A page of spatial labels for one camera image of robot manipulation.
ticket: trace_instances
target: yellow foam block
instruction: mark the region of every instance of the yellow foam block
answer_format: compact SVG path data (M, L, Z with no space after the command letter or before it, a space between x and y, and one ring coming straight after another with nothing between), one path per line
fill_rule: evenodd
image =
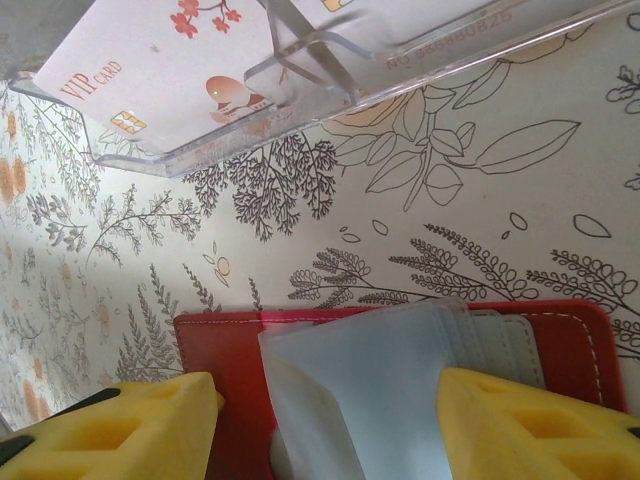
M640 479L640 420L604 407L450 368L438 418L454 480Z
M0 480L204 478L222 407L210 374L119 383L104 392L117 396L3 439L33 441L0 467Z

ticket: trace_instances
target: clear acrylic card holder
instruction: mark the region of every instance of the clear acrylic card holder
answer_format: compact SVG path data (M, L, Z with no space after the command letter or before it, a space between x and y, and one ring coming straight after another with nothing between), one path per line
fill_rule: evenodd
M141 173L180 176L640 3L496 0L443 25L430 26L398 45L376 38L379 12L368 9L364 0L353 2L360 2L359 10L338 15L319 27L311 25L290 0L260 1L267 10L274 54L247 70L244 80L270 106L163 155L125 139L91 142L94 161ZM415 5L415 11L407 15L428 18L428 5ZM123 148L127 142L131 146Z

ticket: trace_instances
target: floral wallpaper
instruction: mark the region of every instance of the floral wallpaper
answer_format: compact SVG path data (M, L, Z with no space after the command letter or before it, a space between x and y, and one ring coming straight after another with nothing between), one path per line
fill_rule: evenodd
M627 13L173 180L0 85L3 415L179 374L181 312L442 295L599 303L640 414L638 52Z

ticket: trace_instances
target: red card holder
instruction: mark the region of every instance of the red card holder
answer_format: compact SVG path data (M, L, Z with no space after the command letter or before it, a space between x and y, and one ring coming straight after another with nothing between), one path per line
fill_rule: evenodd
M470 308L519 314L530 321L549 391L626 412L613 330L598 306L584 300L552 300ZM326 323L367 310L213 313L175 319L185 372L210 372L227 400L218 417L208 480L272 479L269 446L276 421L258 344L265 326Z

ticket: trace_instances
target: red flower print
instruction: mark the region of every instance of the red flower print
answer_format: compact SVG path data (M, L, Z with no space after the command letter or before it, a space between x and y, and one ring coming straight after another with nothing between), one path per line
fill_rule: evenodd
M240 15L237 10L229 10L227 12L227 18L232 22L239 22L242 15Z
M178 2L178 6L182 7L185 15L191 15L192 17L197 17L200 12L198 12L198 7L200 6L200 0L180 0Z
M193 38L193 34L198 33L198 29L189 23L189 19L185 17L184 13L171 15L171 20L176 24L178 33L184 33L189 38Z
M213 24L220 32L227 33L231 26L228 23L224 23L224 19L220 17L216 17L213 19Z

